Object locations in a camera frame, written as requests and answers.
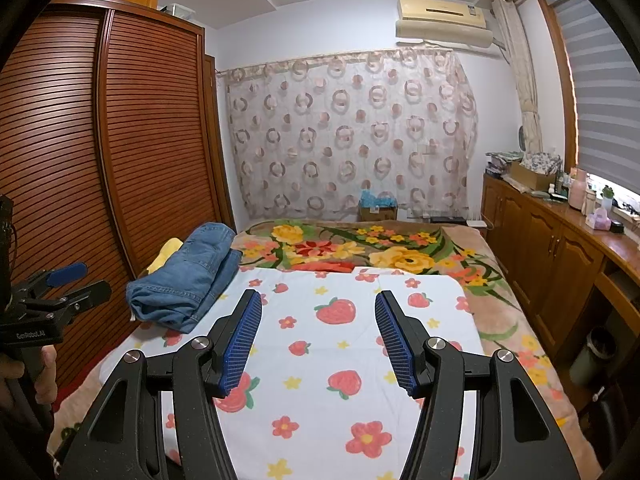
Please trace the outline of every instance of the hand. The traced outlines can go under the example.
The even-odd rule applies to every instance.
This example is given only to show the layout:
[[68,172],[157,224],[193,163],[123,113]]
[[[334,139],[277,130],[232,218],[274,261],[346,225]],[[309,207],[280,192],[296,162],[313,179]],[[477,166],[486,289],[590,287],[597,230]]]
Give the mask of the hand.
[[[34,387],[36,402],[50,404],[58,396],[56,386],[56,349],[53,346],[43,346],[40,349],[44,369],[41,371]],[[7,355],[0,353],[0,409],[11,412],[14,408],[12,397],[5,379],[19,379],[24,374],[24,363],[14,361]]]

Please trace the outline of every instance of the beige curtain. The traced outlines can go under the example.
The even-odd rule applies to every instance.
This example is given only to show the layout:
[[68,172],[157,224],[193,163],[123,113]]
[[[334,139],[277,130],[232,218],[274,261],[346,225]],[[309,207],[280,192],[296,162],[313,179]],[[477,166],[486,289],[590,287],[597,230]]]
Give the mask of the beige curtain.
[[507,55],[522,110],[522,130],[527,152],[542,151],[542,132],[538,115],[538,90],[533,73],[529,43],[522,27],[522,20],[513,2],[494,0],[492,8],[507,48]]
[[251,218],[339,219],[363,189],[466,214],[473,92],[456,54],[400,48],[226,72],[229,132]]

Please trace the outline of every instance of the air conditioner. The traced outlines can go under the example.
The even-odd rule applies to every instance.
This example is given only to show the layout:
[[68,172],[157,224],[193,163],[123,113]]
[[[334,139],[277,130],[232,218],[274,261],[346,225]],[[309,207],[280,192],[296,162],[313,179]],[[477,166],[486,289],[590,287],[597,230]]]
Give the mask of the air conditioner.
[[444,0],[398,0],[398,38],[463,43],[487,48],[494,34],[482,9]]

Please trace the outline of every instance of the slatted wardrobe door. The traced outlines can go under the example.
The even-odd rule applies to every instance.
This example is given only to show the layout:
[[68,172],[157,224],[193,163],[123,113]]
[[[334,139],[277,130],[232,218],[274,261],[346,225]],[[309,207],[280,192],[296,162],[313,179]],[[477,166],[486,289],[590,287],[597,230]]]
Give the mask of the slatted wardrobe door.
[[202,40],[141,16],[113,16],[108,145],[137,271],[169,238],[184,240],[203,222],[220,221],[204,123]]
[[109,303],[66,329],[58,347],[62,387],[129,323],[128,276],[95,151],[94,65],[103,12],[44,12],[0,73],[0,192],[15,202],[14,282],[81,260],[89,275],[79,285],[104,279],[113,287]]

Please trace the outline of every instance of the pink container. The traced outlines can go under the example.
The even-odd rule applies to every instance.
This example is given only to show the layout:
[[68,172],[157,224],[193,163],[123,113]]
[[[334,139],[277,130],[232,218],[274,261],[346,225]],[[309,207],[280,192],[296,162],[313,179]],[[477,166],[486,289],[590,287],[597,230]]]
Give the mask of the pink container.
[[569,205],[574,209],[581,210],[584,196],[587,193],[587,172],[577,170],[575,180],[569,190]]

